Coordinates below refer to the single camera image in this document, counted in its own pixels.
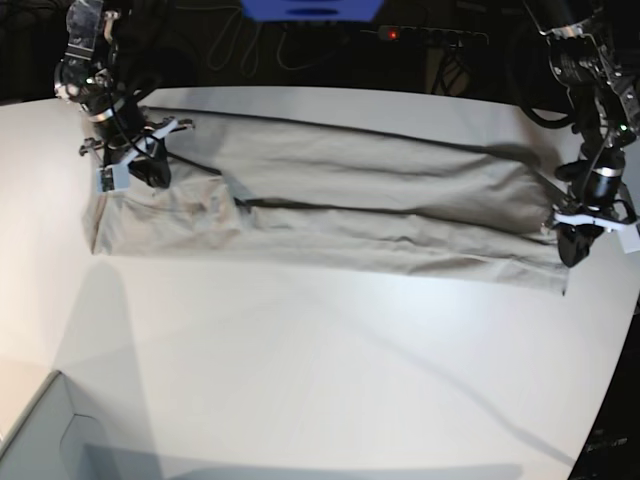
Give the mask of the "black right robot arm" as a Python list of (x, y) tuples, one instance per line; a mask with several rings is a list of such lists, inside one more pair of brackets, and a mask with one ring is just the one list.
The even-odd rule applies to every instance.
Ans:
[(77, 104), (85, 115), (92, 135), (84, 139), (79, 154), (97, 162), (100, 192), (126, 189), (131, 177), (166, 189), (171, 170), (164, 138), (178, 122), (153, 122), (140, 106), (160, 85), (159, 75), (120, 79), (115, 25), (121, 17), (119, 8), (103, 1), (71, 3), (66, 14), (68, 43), (54, 72), (54, 93)]

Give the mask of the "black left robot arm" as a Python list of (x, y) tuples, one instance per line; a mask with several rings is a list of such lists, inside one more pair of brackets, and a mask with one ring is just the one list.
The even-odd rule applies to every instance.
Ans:
[(536, 30), (546, 40), (556, 81), (566, 88), (573, 112), (546, 120), (526, 115), (548, 129), (568, 126), (583, 143), (576, 161), (558, 167), (567, 184), (547, 224), (555, 230), (562, 263), (586, 259), (604, 233), (621, 232), (638, 218), (624, 192), (624, 150), (639, 138), (639, 95), (631, 74), (615, 55), (611, 24), (601, 1), (527, 1)]

